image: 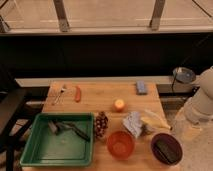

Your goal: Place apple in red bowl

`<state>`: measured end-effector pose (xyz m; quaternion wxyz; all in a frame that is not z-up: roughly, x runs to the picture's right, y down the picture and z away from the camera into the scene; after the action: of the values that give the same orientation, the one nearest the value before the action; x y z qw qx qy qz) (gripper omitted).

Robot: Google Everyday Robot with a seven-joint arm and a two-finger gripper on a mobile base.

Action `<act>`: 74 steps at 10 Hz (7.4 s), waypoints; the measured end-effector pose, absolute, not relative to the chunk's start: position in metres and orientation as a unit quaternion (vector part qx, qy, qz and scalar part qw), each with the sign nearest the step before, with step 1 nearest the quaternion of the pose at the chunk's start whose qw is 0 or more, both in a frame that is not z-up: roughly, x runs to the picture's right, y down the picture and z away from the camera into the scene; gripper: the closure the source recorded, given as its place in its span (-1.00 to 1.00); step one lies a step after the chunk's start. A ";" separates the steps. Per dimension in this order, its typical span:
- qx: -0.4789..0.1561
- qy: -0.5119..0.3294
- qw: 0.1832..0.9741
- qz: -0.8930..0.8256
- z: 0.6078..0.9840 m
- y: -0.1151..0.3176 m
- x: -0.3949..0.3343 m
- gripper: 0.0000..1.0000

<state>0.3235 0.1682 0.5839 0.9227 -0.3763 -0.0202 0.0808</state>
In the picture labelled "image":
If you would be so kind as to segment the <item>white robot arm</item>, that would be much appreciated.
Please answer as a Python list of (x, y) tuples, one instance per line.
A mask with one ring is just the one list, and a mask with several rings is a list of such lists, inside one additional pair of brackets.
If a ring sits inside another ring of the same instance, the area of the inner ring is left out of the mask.
[(184, 116), (198, 125), (213, 121), (213, 67), (205, 70), (199, 77), (200, 88), (184, 104)]

